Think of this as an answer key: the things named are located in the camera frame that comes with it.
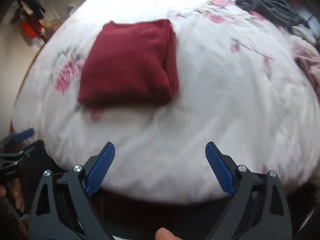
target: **human hand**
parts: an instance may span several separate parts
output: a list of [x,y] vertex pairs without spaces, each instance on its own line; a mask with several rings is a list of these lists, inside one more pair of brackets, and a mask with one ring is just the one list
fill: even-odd
[[175,236],[169,230],[165,228],[160,228],[155,235],[155,240],[182,240],[181,238]]
[[[15,206],[18,210],[21,210],[21,212],[24,212],[25,203],[22,196],[22,187],[21,187],[20,180],[18,178],[14,179],[11,183],[12,183],[12,189],[10,189],[10,192],[15,200]],[[6,195],[7,195],[6,187],[3,185],[0,185],[0,197],[4,197]]]

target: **red object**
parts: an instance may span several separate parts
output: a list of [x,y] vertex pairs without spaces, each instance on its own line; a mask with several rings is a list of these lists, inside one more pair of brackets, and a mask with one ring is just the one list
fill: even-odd
[[[34,27],[36,27],[38,29],[38,31],[42,30],[42,25],[39,22],[39,20],[35,17],[31,17],[30,19],[28,19],[28,21],[31,21],[32,24],[34,25]],[[33,28],[31,27],[31,25],[29,24],[27,20],[25,20],[22,23],[22,28],[24,30],[24,32],[32,39],[37,37],[38,35],[36,34],[36,32],[33,30]]]
[[111,21],[97,36],[84,64],[78,101],[87,106],[161,105],[178,92],[171,22]]

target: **bed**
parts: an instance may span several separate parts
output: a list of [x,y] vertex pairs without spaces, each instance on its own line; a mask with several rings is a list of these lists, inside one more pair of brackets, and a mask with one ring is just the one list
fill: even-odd
[[[161,107],[79,105],[81,68],[103,25],[159,18],[177,36],[177,98]],[[293,60],[294,44],[315,51],[235,0],[87,0],[35,60],[12,126],[33,127],[67,170],[113,142],[102,188],[132,199],[223,198],[205,158],[209,141],[251,171],[277,171],[290,192],[318,176],[320,159],[319,103]]]

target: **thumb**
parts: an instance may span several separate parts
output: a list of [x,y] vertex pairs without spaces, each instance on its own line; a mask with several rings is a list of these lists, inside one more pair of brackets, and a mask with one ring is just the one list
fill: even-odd
[[160,228],[155,235],[155,240],[182,240],[165,228]]

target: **gray blanket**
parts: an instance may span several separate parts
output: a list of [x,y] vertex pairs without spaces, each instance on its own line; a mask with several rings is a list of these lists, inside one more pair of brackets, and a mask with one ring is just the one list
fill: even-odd
[[284,0],[236,0],[236,5],[245,11],[255,11],[275,25],[290,28],[303,24],[309,27],[307,21],[292,10]]

